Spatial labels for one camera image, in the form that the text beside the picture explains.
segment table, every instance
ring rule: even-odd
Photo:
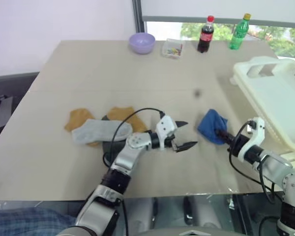
[[[161,56],[163,42],[151,54],[133,53],[126,41],[63,41],[40,72],[0,135],[0,200],[83,200],[107,168],[102,149],[79,146],[64,130],[69,112],[87,108],[96,118],[113,106],[156,107],[189,125],[177,141],[198,141],[188,151],[152,150],[142,156],[126,197],[203,193],[248,193],[261,188],[235,173],[227,146],[206,141],[196,127],[210,108],[229,120],[236,133],[256,113],[229,82],[234,63],[254,56],[274,57],[265,42],[247,41],[231,51],[213,41],[209,52],[186,42],[181,59]],[[154,129],[159,115],[139,114]],[[285,150],[266,133],[264,148]],[[251,176],[257,174],[235,161]]]

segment blue cloth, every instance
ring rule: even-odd
[[[198,125],[198,131],[212,143],[222,145],[225,142],[216,136],[216,129],[226,131],[227,119],[221,117],[216,110],[210,109]]]
[[[0,210],[0,236],[55,236],[75,218],[44,208]]]

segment plastic bottle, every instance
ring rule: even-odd
[[[244,37],[246,36],[249,29],[250,17],[251,15],[246,13],[242,21],[236,26],[235,32],[230,43],[230,49],[237,50],[241,46],[241,43],[244,40]]]
[[[210,42],[213,38],[213,32],[214,32],[213,21],[214,21],[214,16],[208,16],[206,24],[201,29],[201,35],[200,35],[199,44],[198,44],[198,51],[200,53],[204,53],[208,51]]]

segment blue checkered fabric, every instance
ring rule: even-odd
[[[0,236],[55,236],[75,218],[44,208],[0,210]]]

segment cola bottle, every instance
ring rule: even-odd
[[[214,32],[213,21],[214,21],[214,16],[208,16],[206,24],[201,29],[201,35],[200,35],[200,40],[198,44],[198,51],[200,53],[204,53],[208,51],[210,42],[213,38],[213,32]]]

